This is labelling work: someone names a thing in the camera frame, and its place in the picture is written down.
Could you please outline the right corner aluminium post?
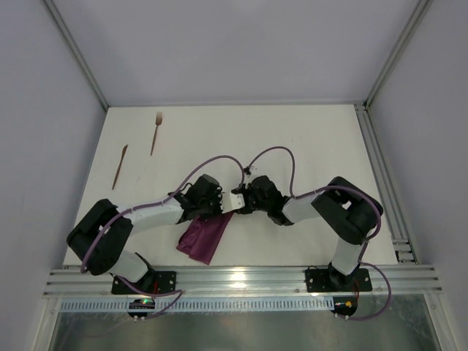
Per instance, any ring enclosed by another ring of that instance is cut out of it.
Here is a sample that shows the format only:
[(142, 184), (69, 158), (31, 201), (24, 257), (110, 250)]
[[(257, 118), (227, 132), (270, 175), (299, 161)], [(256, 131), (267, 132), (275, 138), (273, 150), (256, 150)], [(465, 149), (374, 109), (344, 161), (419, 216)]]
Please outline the right corner aluminium post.
[(400, 31), (395, 43), (390, 49), (390, 53), (382, 65), (382, 68), (363, 103), (366, 110), (373, 105), (374, 101), (383, 89), (432, 4), (432, 0), (419, 0), (416, 2), (414, 9), (411, 11), (403, 29)]

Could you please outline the aluminium rail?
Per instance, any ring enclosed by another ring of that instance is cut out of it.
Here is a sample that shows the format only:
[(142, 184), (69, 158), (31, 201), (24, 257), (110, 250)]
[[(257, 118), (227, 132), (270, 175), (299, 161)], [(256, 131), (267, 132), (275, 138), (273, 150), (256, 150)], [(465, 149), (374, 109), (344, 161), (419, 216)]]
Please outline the aluminium rail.
[(390, 177), (390, 171), (372, 123), (370, 112), (361, 103), (355, 105), (355, 113), (384, 208), (396, 259), (400, 264), (418, 265), (416, 252), (410, 239), (410, 230), (404, 218), (396, 188)]
[[(308, 294), (303, 266), (163, 267), (175, 271), (175, 287), (189, 296), (289, 296)], [(381, 265), (392, 293), (442, 293), (442, 282), (431, 265)], [(76, 267), (50, 272), (43, 295), (52, 297), (108, 297), (113, 278), (82, 274)]]

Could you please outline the front aluminium rail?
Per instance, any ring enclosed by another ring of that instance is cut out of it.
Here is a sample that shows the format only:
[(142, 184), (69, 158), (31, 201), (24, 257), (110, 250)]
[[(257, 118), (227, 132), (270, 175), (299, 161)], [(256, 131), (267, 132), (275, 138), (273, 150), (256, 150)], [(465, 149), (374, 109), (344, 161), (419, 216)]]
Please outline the front aluminium rail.
[[(289, 296), (308, 294), (303, 266), (163, 267), (175, 271), (175, 287), (189, 296)], [(431, 265), (381, 265), (392, 293), (442, 293), (442, 282)], [(43, 295), (52, 297), (108, 297), (113, 278), (82, 274), (76, 267), (50, 272)]]

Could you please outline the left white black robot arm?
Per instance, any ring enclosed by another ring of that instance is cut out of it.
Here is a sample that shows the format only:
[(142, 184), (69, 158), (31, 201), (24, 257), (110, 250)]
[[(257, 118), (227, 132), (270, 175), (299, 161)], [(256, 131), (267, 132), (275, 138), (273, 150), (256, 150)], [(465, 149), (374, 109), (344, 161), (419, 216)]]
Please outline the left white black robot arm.
[(94, 276), (111, 273), (131, 283), (149, 274), (149, 264), (125, 249), (131, 235), (164, 225), (176, 225), (202, 215), (219, 215), (222, 188), (203, 174), (185, 192), (177, 191), (154, 203), (119, 207), (97, 201), (67, 236), (68, 247)]

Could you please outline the right side aluminium rail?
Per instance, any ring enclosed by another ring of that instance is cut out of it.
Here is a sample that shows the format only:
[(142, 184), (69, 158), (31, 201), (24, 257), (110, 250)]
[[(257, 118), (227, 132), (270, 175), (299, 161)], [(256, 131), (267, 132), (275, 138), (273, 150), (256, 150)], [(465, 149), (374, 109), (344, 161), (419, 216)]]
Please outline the right side aluminium rail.
[(372, 123), (370, 112), (361, 103), (355, 105), (355, 113), (384, 208), (396, 259), (400, 264), (418, 265), (416, 252), (410, 239), (410, 230), (404, 218), (396, 188), (390, 177), (390, 171)]

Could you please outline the purple satin napkin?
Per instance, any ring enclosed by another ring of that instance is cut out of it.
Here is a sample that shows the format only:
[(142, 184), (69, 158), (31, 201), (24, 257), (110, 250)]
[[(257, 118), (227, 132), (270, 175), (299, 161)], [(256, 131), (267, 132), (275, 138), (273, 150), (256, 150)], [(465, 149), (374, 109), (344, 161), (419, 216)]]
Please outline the purple satin napkin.
[(179, 238), (176, 249), (190, 259), (210, 265), (233, 212), (194, 219)]

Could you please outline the corner aluminium post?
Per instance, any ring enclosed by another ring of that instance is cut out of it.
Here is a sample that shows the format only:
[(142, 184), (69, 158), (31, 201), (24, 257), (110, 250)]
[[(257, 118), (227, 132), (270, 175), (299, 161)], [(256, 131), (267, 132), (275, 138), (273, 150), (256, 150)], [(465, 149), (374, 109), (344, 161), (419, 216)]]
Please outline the corner aluminium post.
[(94, 77), (91, 68), (89, 67), (84, 55), (82, 54), (79, 45), (77, 44), (75, 38), (72, 35), (65, 19), (63, 18), (59, 8), (57, 7), (55, 1), (53, 0), (41, 0), (41, 4), (45, 8), (45, 11), (49, 15), (53, 25), (56, 27), (59, 35), (64, 41), (67, 50), (70, 52), (73, 60), (75, 61), (78, 69), (83, 75), (85, 81), (89, 85), (90, 89), (93, 91), (94, 96), (99, 101), (102, 109), (107, 112), (109, 109), (109, 104), (105, 95), (102, 92), (102, 89), (99, 87), (99, 84)]
[(414, 9), (411, 11), (403, 29), (400, 31), (395, 43), (390, 49), (390, 53), (382, 65), (382, 68), (363, 103), (366, 110), (373, 105), (374, 101), (383, 89), (432, 4), (432, 0), (419, 0), (416, 2)]

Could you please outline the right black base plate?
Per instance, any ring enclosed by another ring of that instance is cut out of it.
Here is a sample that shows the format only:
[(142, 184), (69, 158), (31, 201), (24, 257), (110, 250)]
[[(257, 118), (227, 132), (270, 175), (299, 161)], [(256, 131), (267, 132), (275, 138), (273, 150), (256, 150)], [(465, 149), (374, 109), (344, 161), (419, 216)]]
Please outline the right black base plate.
[(352, 293), (373, 290), (369, 271), (357, 267), (351, 274), (344, 275), (329, 265), (327, 268), (308, 267), (304, 271), (308, 293)]

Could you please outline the left corner aluminium post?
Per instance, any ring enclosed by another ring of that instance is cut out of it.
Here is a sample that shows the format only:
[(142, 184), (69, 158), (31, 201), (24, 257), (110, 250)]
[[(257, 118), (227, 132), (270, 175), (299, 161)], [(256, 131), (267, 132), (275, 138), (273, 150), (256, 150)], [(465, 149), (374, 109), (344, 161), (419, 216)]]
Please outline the left corner aluminium post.
[(65, 19), (63, 18), (59, 8), (57, 7), (55, 1), (53, 0), (41, 0), (41, 4), (45, 8), (45, 11), (49, 15), (53, 25), (56, 27), (59, 35), (64, 41), (67, 50), (70, 52), (73, 60), (75, 61), (78, 69), (83, 75), (85, 81), (89, 85), (90, 89), (93, 91), (94, 96), (99, 101), (102, 109), (107, 112), (109, 109), (109, 104), (105, 95), (102, 92), (102, 89), (99, 87), (99, 84), (94, 77), (91, 68), (89, 67), (84, 55), (82, 54), (79, 45), (77, 44), (75, 38), (72, 35)]

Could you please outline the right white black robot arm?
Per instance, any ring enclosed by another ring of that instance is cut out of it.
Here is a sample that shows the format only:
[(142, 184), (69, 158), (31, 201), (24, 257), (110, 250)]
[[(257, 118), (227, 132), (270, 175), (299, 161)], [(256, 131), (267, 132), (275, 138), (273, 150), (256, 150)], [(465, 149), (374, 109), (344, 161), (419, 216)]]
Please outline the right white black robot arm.
[(266, 175), (233, 190), (244, 199), (238, 214), (262, 211), (279, 226), (321, 218), (339, 237), (328, 264), (329, 280), (343, 291), (355, 284), (355, 275), (370, 240), (380, 231), (381, 204), (345, 178), (337, 176), (322, 188), (298, 195), (283, 195)]

